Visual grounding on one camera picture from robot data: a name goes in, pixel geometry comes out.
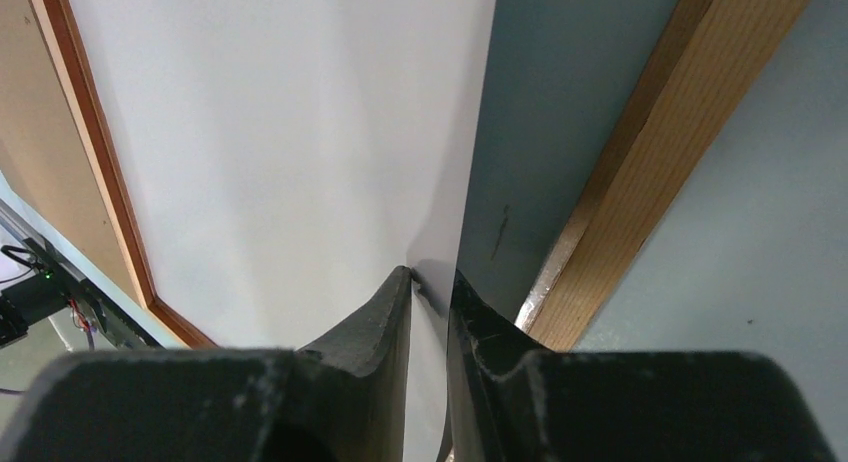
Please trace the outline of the wooden picture frame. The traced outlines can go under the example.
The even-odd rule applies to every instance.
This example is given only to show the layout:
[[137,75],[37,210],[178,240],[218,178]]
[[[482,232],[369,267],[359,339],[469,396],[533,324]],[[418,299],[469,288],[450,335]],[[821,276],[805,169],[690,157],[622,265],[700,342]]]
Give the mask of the wooden picture frame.
[[[158,295],[69,0],[30,0],[142,309],[181,344],[212,338]],[[679,0],[517,326],[572,348],[810,0]]]

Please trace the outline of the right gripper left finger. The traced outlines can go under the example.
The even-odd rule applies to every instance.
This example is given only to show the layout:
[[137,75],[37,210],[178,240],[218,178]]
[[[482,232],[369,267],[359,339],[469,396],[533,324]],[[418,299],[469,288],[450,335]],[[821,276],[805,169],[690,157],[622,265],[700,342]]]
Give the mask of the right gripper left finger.
[[33,381],[5,461],[399,461],[411,271],[298,349],[75,352]]

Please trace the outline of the landscape photo print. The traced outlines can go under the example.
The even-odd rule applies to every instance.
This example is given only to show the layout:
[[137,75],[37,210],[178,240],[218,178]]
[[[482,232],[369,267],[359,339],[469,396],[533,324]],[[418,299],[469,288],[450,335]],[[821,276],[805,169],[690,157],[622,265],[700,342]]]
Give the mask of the landscape photo print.
[[410,267],[403,457],[442,460],[496,0],[69,1],[158,297],[301,347]]

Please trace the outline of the clear acrylic sheet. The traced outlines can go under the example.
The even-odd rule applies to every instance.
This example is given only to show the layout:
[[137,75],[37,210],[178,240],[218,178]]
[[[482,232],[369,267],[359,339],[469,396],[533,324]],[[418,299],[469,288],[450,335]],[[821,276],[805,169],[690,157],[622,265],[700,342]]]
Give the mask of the clear acrylic sheet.
[[496,0],[458,267],[514,319],[678,0]]

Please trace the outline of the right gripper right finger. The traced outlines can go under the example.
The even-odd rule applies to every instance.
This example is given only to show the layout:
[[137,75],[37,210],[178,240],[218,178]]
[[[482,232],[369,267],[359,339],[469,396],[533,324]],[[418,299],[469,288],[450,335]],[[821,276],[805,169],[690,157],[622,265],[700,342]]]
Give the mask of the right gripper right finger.
[[753,352],[557,352],[452,290],[459,461],[831,461],[800,391]]

